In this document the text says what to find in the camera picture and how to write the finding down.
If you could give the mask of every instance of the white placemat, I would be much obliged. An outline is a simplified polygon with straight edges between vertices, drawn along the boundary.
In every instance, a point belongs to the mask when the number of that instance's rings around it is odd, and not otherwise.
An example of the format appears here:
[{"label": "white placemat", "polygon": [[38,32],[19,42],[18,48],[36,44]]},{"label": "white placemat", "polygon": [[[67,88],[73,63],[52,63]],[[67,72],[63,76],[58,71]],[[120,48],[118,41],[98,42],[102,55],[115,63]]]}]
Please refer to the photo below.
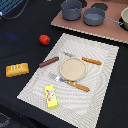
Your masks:
[{"label": "white placemat", "polygon": [[[116,46],[64,33],[45,59],[59,56],[59,61],[38,68],[17,98],[76,127],[95,128],[118,49]],[[56,82],[48,77],[49,72],[60,76],[59,65],[68,58],[61,51],[102,62],[102,65],[85,62],[88,73],[77,83],[89,87],[89,92],[63,82]],[[58,101],[57,108],[48,109],[47,107],[44,87],[48,85],[54,86]]]}]

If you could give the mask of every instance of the fork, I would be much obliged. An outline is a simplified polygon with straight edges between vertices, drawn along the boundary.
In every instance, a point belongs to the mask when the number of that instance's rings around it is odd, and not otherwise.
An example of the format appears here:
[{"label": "fork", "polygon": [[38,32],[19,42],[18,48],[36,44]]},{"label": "fork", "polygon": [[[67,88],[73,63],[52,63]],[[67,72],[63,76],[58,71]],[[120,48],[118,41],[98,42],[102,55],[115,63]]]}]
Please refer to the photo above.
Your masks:
[{"label": "fork", "polygon": [[62,79],[60,76],[57,76],[57,75],[55,75],[55,74],[53,74],[53,73],[49,73],[48,76],[49,76],[51,79],[54,79],[55,81],[58,81],[58,82],[65,82],[65,83],[67,83],[67,84],[69,84],[69,85],[71,85],[71,86],[74,86],[74,87],[76,87],[76,88],[78,88],[78,89],[81,89],[81,90],[83,90],[83,91],[86,91],[86,92],[90,91],[88,87],[85,87],[85,86],[83,86],[83,85],[77,84],[77,83],[75,83],[75,82],[73,82],[73,81],[64,80],[64,79]]}]

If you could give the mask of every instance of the pan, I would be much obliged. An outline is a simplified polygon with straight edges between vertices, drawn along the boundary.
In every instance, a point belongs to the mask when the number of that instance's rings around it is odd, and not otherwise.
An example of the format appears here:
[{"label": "pan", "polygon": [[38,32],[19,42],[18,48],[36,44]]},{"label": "pan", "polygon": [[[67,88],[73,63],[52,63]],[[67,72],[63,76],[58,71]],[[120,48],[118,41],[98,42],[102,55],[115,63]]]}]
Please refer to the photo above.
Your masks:
[{"label": "pan", "polygon": [[78,0],[66,0],[61,4],[62,16],[68,21],[74,21],[81,17],[82,3]]},{"label": "pan", "polygon": [[103,23],[104,19],[113,21],[119,25],[123,25],[122,22],[105,17],[105,11],[100,8],[89,8],[84,11],[83,20],[84,23],[90,26],[97,26]]}]

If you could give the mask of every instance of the pot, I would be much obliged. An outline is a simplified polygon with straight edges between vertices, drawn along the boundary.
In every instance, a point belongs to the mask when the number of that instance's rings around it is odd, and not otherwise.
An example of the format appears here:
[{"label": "pot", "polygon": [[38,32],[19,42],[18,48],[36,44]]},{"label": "pot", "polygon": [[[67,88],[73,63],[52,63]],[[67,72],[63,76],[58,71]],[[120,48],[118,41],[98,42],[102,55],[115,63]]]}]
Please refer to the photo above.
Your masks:
[{"label": "pot", "polygon": [[100,8],[89,8],[84,11],[84,23],[91,26],[97,26],[103,23],[104,19],[113,21],[119,25],[123,25],[122,22],[105,17],[105,11]]},{"label": "pot", "polygon": [[67,0],[61,4],[63,18],[69,21],[81,17],[82,3],[77,0]]},{"label": "pot", "polygon": [[121,17],[123,19],[124,27],[128,30],[128,7],[122,11]]}]

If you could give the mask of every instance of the yellow box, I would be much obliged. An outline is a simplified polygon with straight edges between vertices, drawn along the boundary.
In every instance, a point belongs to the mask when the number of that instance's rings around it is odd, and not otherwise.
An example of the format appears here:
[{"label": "yellow box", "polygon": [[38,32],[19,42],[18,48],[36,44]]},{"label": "yellow box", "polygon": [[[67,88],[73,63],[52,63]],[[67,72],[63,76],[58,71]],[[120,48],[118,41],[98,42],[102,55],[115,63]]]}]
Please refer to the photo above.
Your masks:
[{"label": "yellow box", "polygon": [[56,94],[55,94],[53,85],[46,86],[45,93],[46,93],[48,108],[51,109],[54,107],[58,107],[58,103],[56,100]]},{"label": "yellow box", "polygon": [[6,67],[6,77],[29,73],[28,63],[21,63]]}]

